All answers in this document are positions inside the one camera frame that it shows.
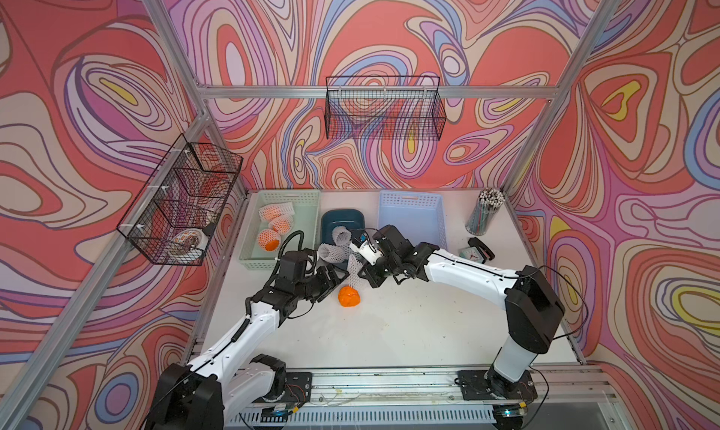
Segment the white foam net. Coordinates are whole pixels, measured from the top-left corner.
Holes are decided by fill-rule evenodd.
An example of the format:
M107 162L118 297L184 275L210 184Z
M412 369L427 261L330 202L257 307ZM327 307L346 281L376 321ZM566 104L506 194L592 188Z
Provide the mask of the white foam net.
M352 232L346 227L336 226L331 231L333 242L336 246L347 246L352 240Z
M317 249L319 259L330 264L343 263L348 259L347 248L332 244L321 244Z
M355 255L350 255L347 265L348 277L346 284L356 291L361 291L365 283L365 279L360 276L362 269L363 262L358 260Z

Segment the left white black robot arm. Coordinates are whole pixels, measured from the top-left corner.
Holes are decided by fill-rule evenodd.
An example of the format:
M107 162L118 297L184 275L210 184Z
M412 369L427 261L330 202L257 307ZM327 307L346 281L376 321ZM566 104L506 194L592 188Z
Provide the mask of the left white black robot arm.
M264 286L245 299L245 314L231 330L187 364L163 371L141 428L223 429L252 402L283 396L284 362L251 355L300 302L322 302L342 283L334 267L317 261L311 249L281 256Z

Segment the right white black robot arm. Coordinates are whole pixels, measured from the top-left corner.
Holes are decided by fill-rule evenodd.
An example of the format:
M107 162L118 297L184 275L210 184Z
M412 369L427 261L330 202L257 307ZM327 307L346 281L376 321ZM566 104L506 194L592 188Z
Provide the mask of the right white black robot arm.
M504 310L508 336L495 357L487 382L516 386L541 354L546 354L566 309L540 269L504 270L464 259L436 244L412 244L387 225L373 233L354 230L351 250L362 259L360 276L371 287L387 278L397 284L422 280L456 287Z

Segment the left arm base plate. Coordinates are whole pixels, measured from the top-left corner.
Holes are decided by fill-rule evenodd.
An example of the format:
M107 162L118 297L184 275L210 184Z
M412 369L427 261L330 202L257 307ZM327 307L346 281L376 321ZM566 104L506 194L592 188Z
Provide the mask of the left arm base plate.
M291 371L285 375L282 392L276 387L266 396L257 398L253 404L304 404L311 400L313 375L309 371Z

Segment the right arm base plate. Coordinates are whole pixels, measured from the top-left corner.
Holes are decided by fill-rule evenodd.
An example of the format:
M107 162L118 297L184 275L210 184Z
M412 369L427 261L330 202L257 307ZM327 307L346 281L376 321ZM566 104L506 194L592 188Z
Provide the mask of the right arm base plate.
M529 370L517 382L511 382L493 369L460 370L454 380L465 401L519 401L532 403L538 398Z

